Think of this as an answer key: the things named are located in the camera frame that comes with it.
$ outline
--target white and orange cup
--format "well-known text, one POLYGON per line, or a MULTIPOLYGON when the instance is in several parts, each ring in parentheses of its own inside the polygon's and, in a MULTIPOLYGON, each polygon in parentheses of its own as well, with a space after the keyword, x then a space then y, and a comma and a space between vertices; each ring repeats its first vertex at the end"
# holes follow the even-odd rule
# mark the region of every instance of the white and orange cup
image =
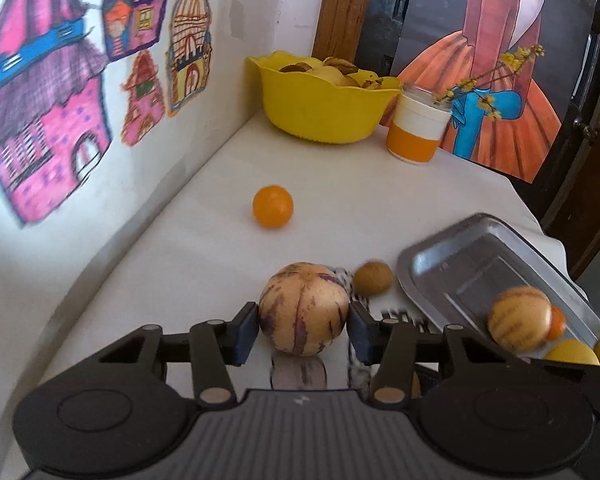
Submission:
POLYGON ((398 96, 387 149, 401 160, 425 164, 436 153, 450 118, 450 103, 437 104, 429 90, 406 86, 398 96))

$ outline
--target gray painting background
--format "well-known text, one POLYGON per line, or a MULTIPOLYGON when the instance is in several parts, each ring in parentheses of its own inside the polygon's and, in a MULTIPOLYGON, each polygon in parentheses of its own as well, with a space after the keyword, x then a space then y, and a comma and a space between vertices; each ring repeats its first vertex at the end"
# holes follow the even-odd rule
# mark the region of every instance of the gray painting background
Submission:
MULTIPOLYGON (((582 70, 596 0, 545 0, 539 42, 546 50, 534 80, 562 120, 582 70)), ((462 30, 466 0, 410 0, 391 74, 423 50, 462 30)))

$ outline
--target silver tray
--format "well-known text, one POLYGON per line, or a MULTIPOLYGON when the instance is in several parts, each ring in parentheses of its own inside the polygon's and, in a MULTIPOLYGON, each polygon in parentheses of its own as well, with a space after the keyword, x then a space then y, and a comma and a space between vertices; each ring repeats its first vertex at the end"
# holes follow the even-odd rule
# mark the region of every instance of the silver tray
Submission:
POLYGON ((530 285, 564 312, 568 329, 563 337, 591 347, 600 338, 600 318, 573 283, 520 234, 488 214, 471 216, 404 250, 396 275, 439 330, 459 323, 489 337, 486 319, 496 298, 513 286, 530 285))

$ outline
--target white tablecloth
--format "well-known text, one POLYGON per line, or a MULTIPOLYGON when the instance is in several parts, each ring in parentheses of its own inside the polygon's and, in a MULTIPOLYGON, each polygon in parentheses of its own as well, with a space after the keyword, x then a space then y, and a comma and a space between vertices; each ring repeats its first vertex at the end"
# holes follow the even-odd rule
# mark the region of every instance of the white tablecloth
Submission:
MULTIPOLYGON (((506 178, 442 150, 428 165, 404 163, 385 150, 384 134, 378 128, 363 142, 327 146, 288 136, 257 115, 135 244, 46 377, 147 323, 173 333, 202 320, 229 320, 291 262, 355 270, 378 258, 394 265, 404 248, 476 212, 508 222, 566 274, 562 245, 542 234, 506 178), (285 187, 295 204, 292 221, 277 231, 261 229, 251 215, 253 195, 270 184, 285 187)), ((416 314, 397 285, 370 307, 376 316, 383 309, 416 314)), ((328 388, 347 386, 346 355, 346 336, 320 355, 328 388)), ((230 369, 239 395, 269 387, 271 359, 260 337, 247 364, 230 369)), ((321 366, 313 361, 310 368, 321 366)), ((168 377, 184 395, 191 393, 189 370, 173 365, 168 377)))

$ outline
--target red house drawing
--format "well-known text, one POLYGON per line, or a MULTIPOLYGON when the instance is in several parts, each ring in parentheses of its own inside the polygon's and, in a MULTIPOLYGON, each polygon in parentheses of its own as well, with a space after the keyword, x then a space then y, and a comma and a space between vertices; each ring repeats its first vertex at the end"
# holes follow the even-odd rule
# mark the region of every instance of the red house drawing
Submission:
POLYGON ((61 205, 107 151, 107 59, 80 0, 5 0, 0 10, 0 186, 23 224, 61 205))
POLYGON ((158 80, 158 67, 148 50, 136 56, 134 68, 123 88, 129 92, 129 104, 122 128, 122 142, 133 146, 164 117, 164 95, 158 80))

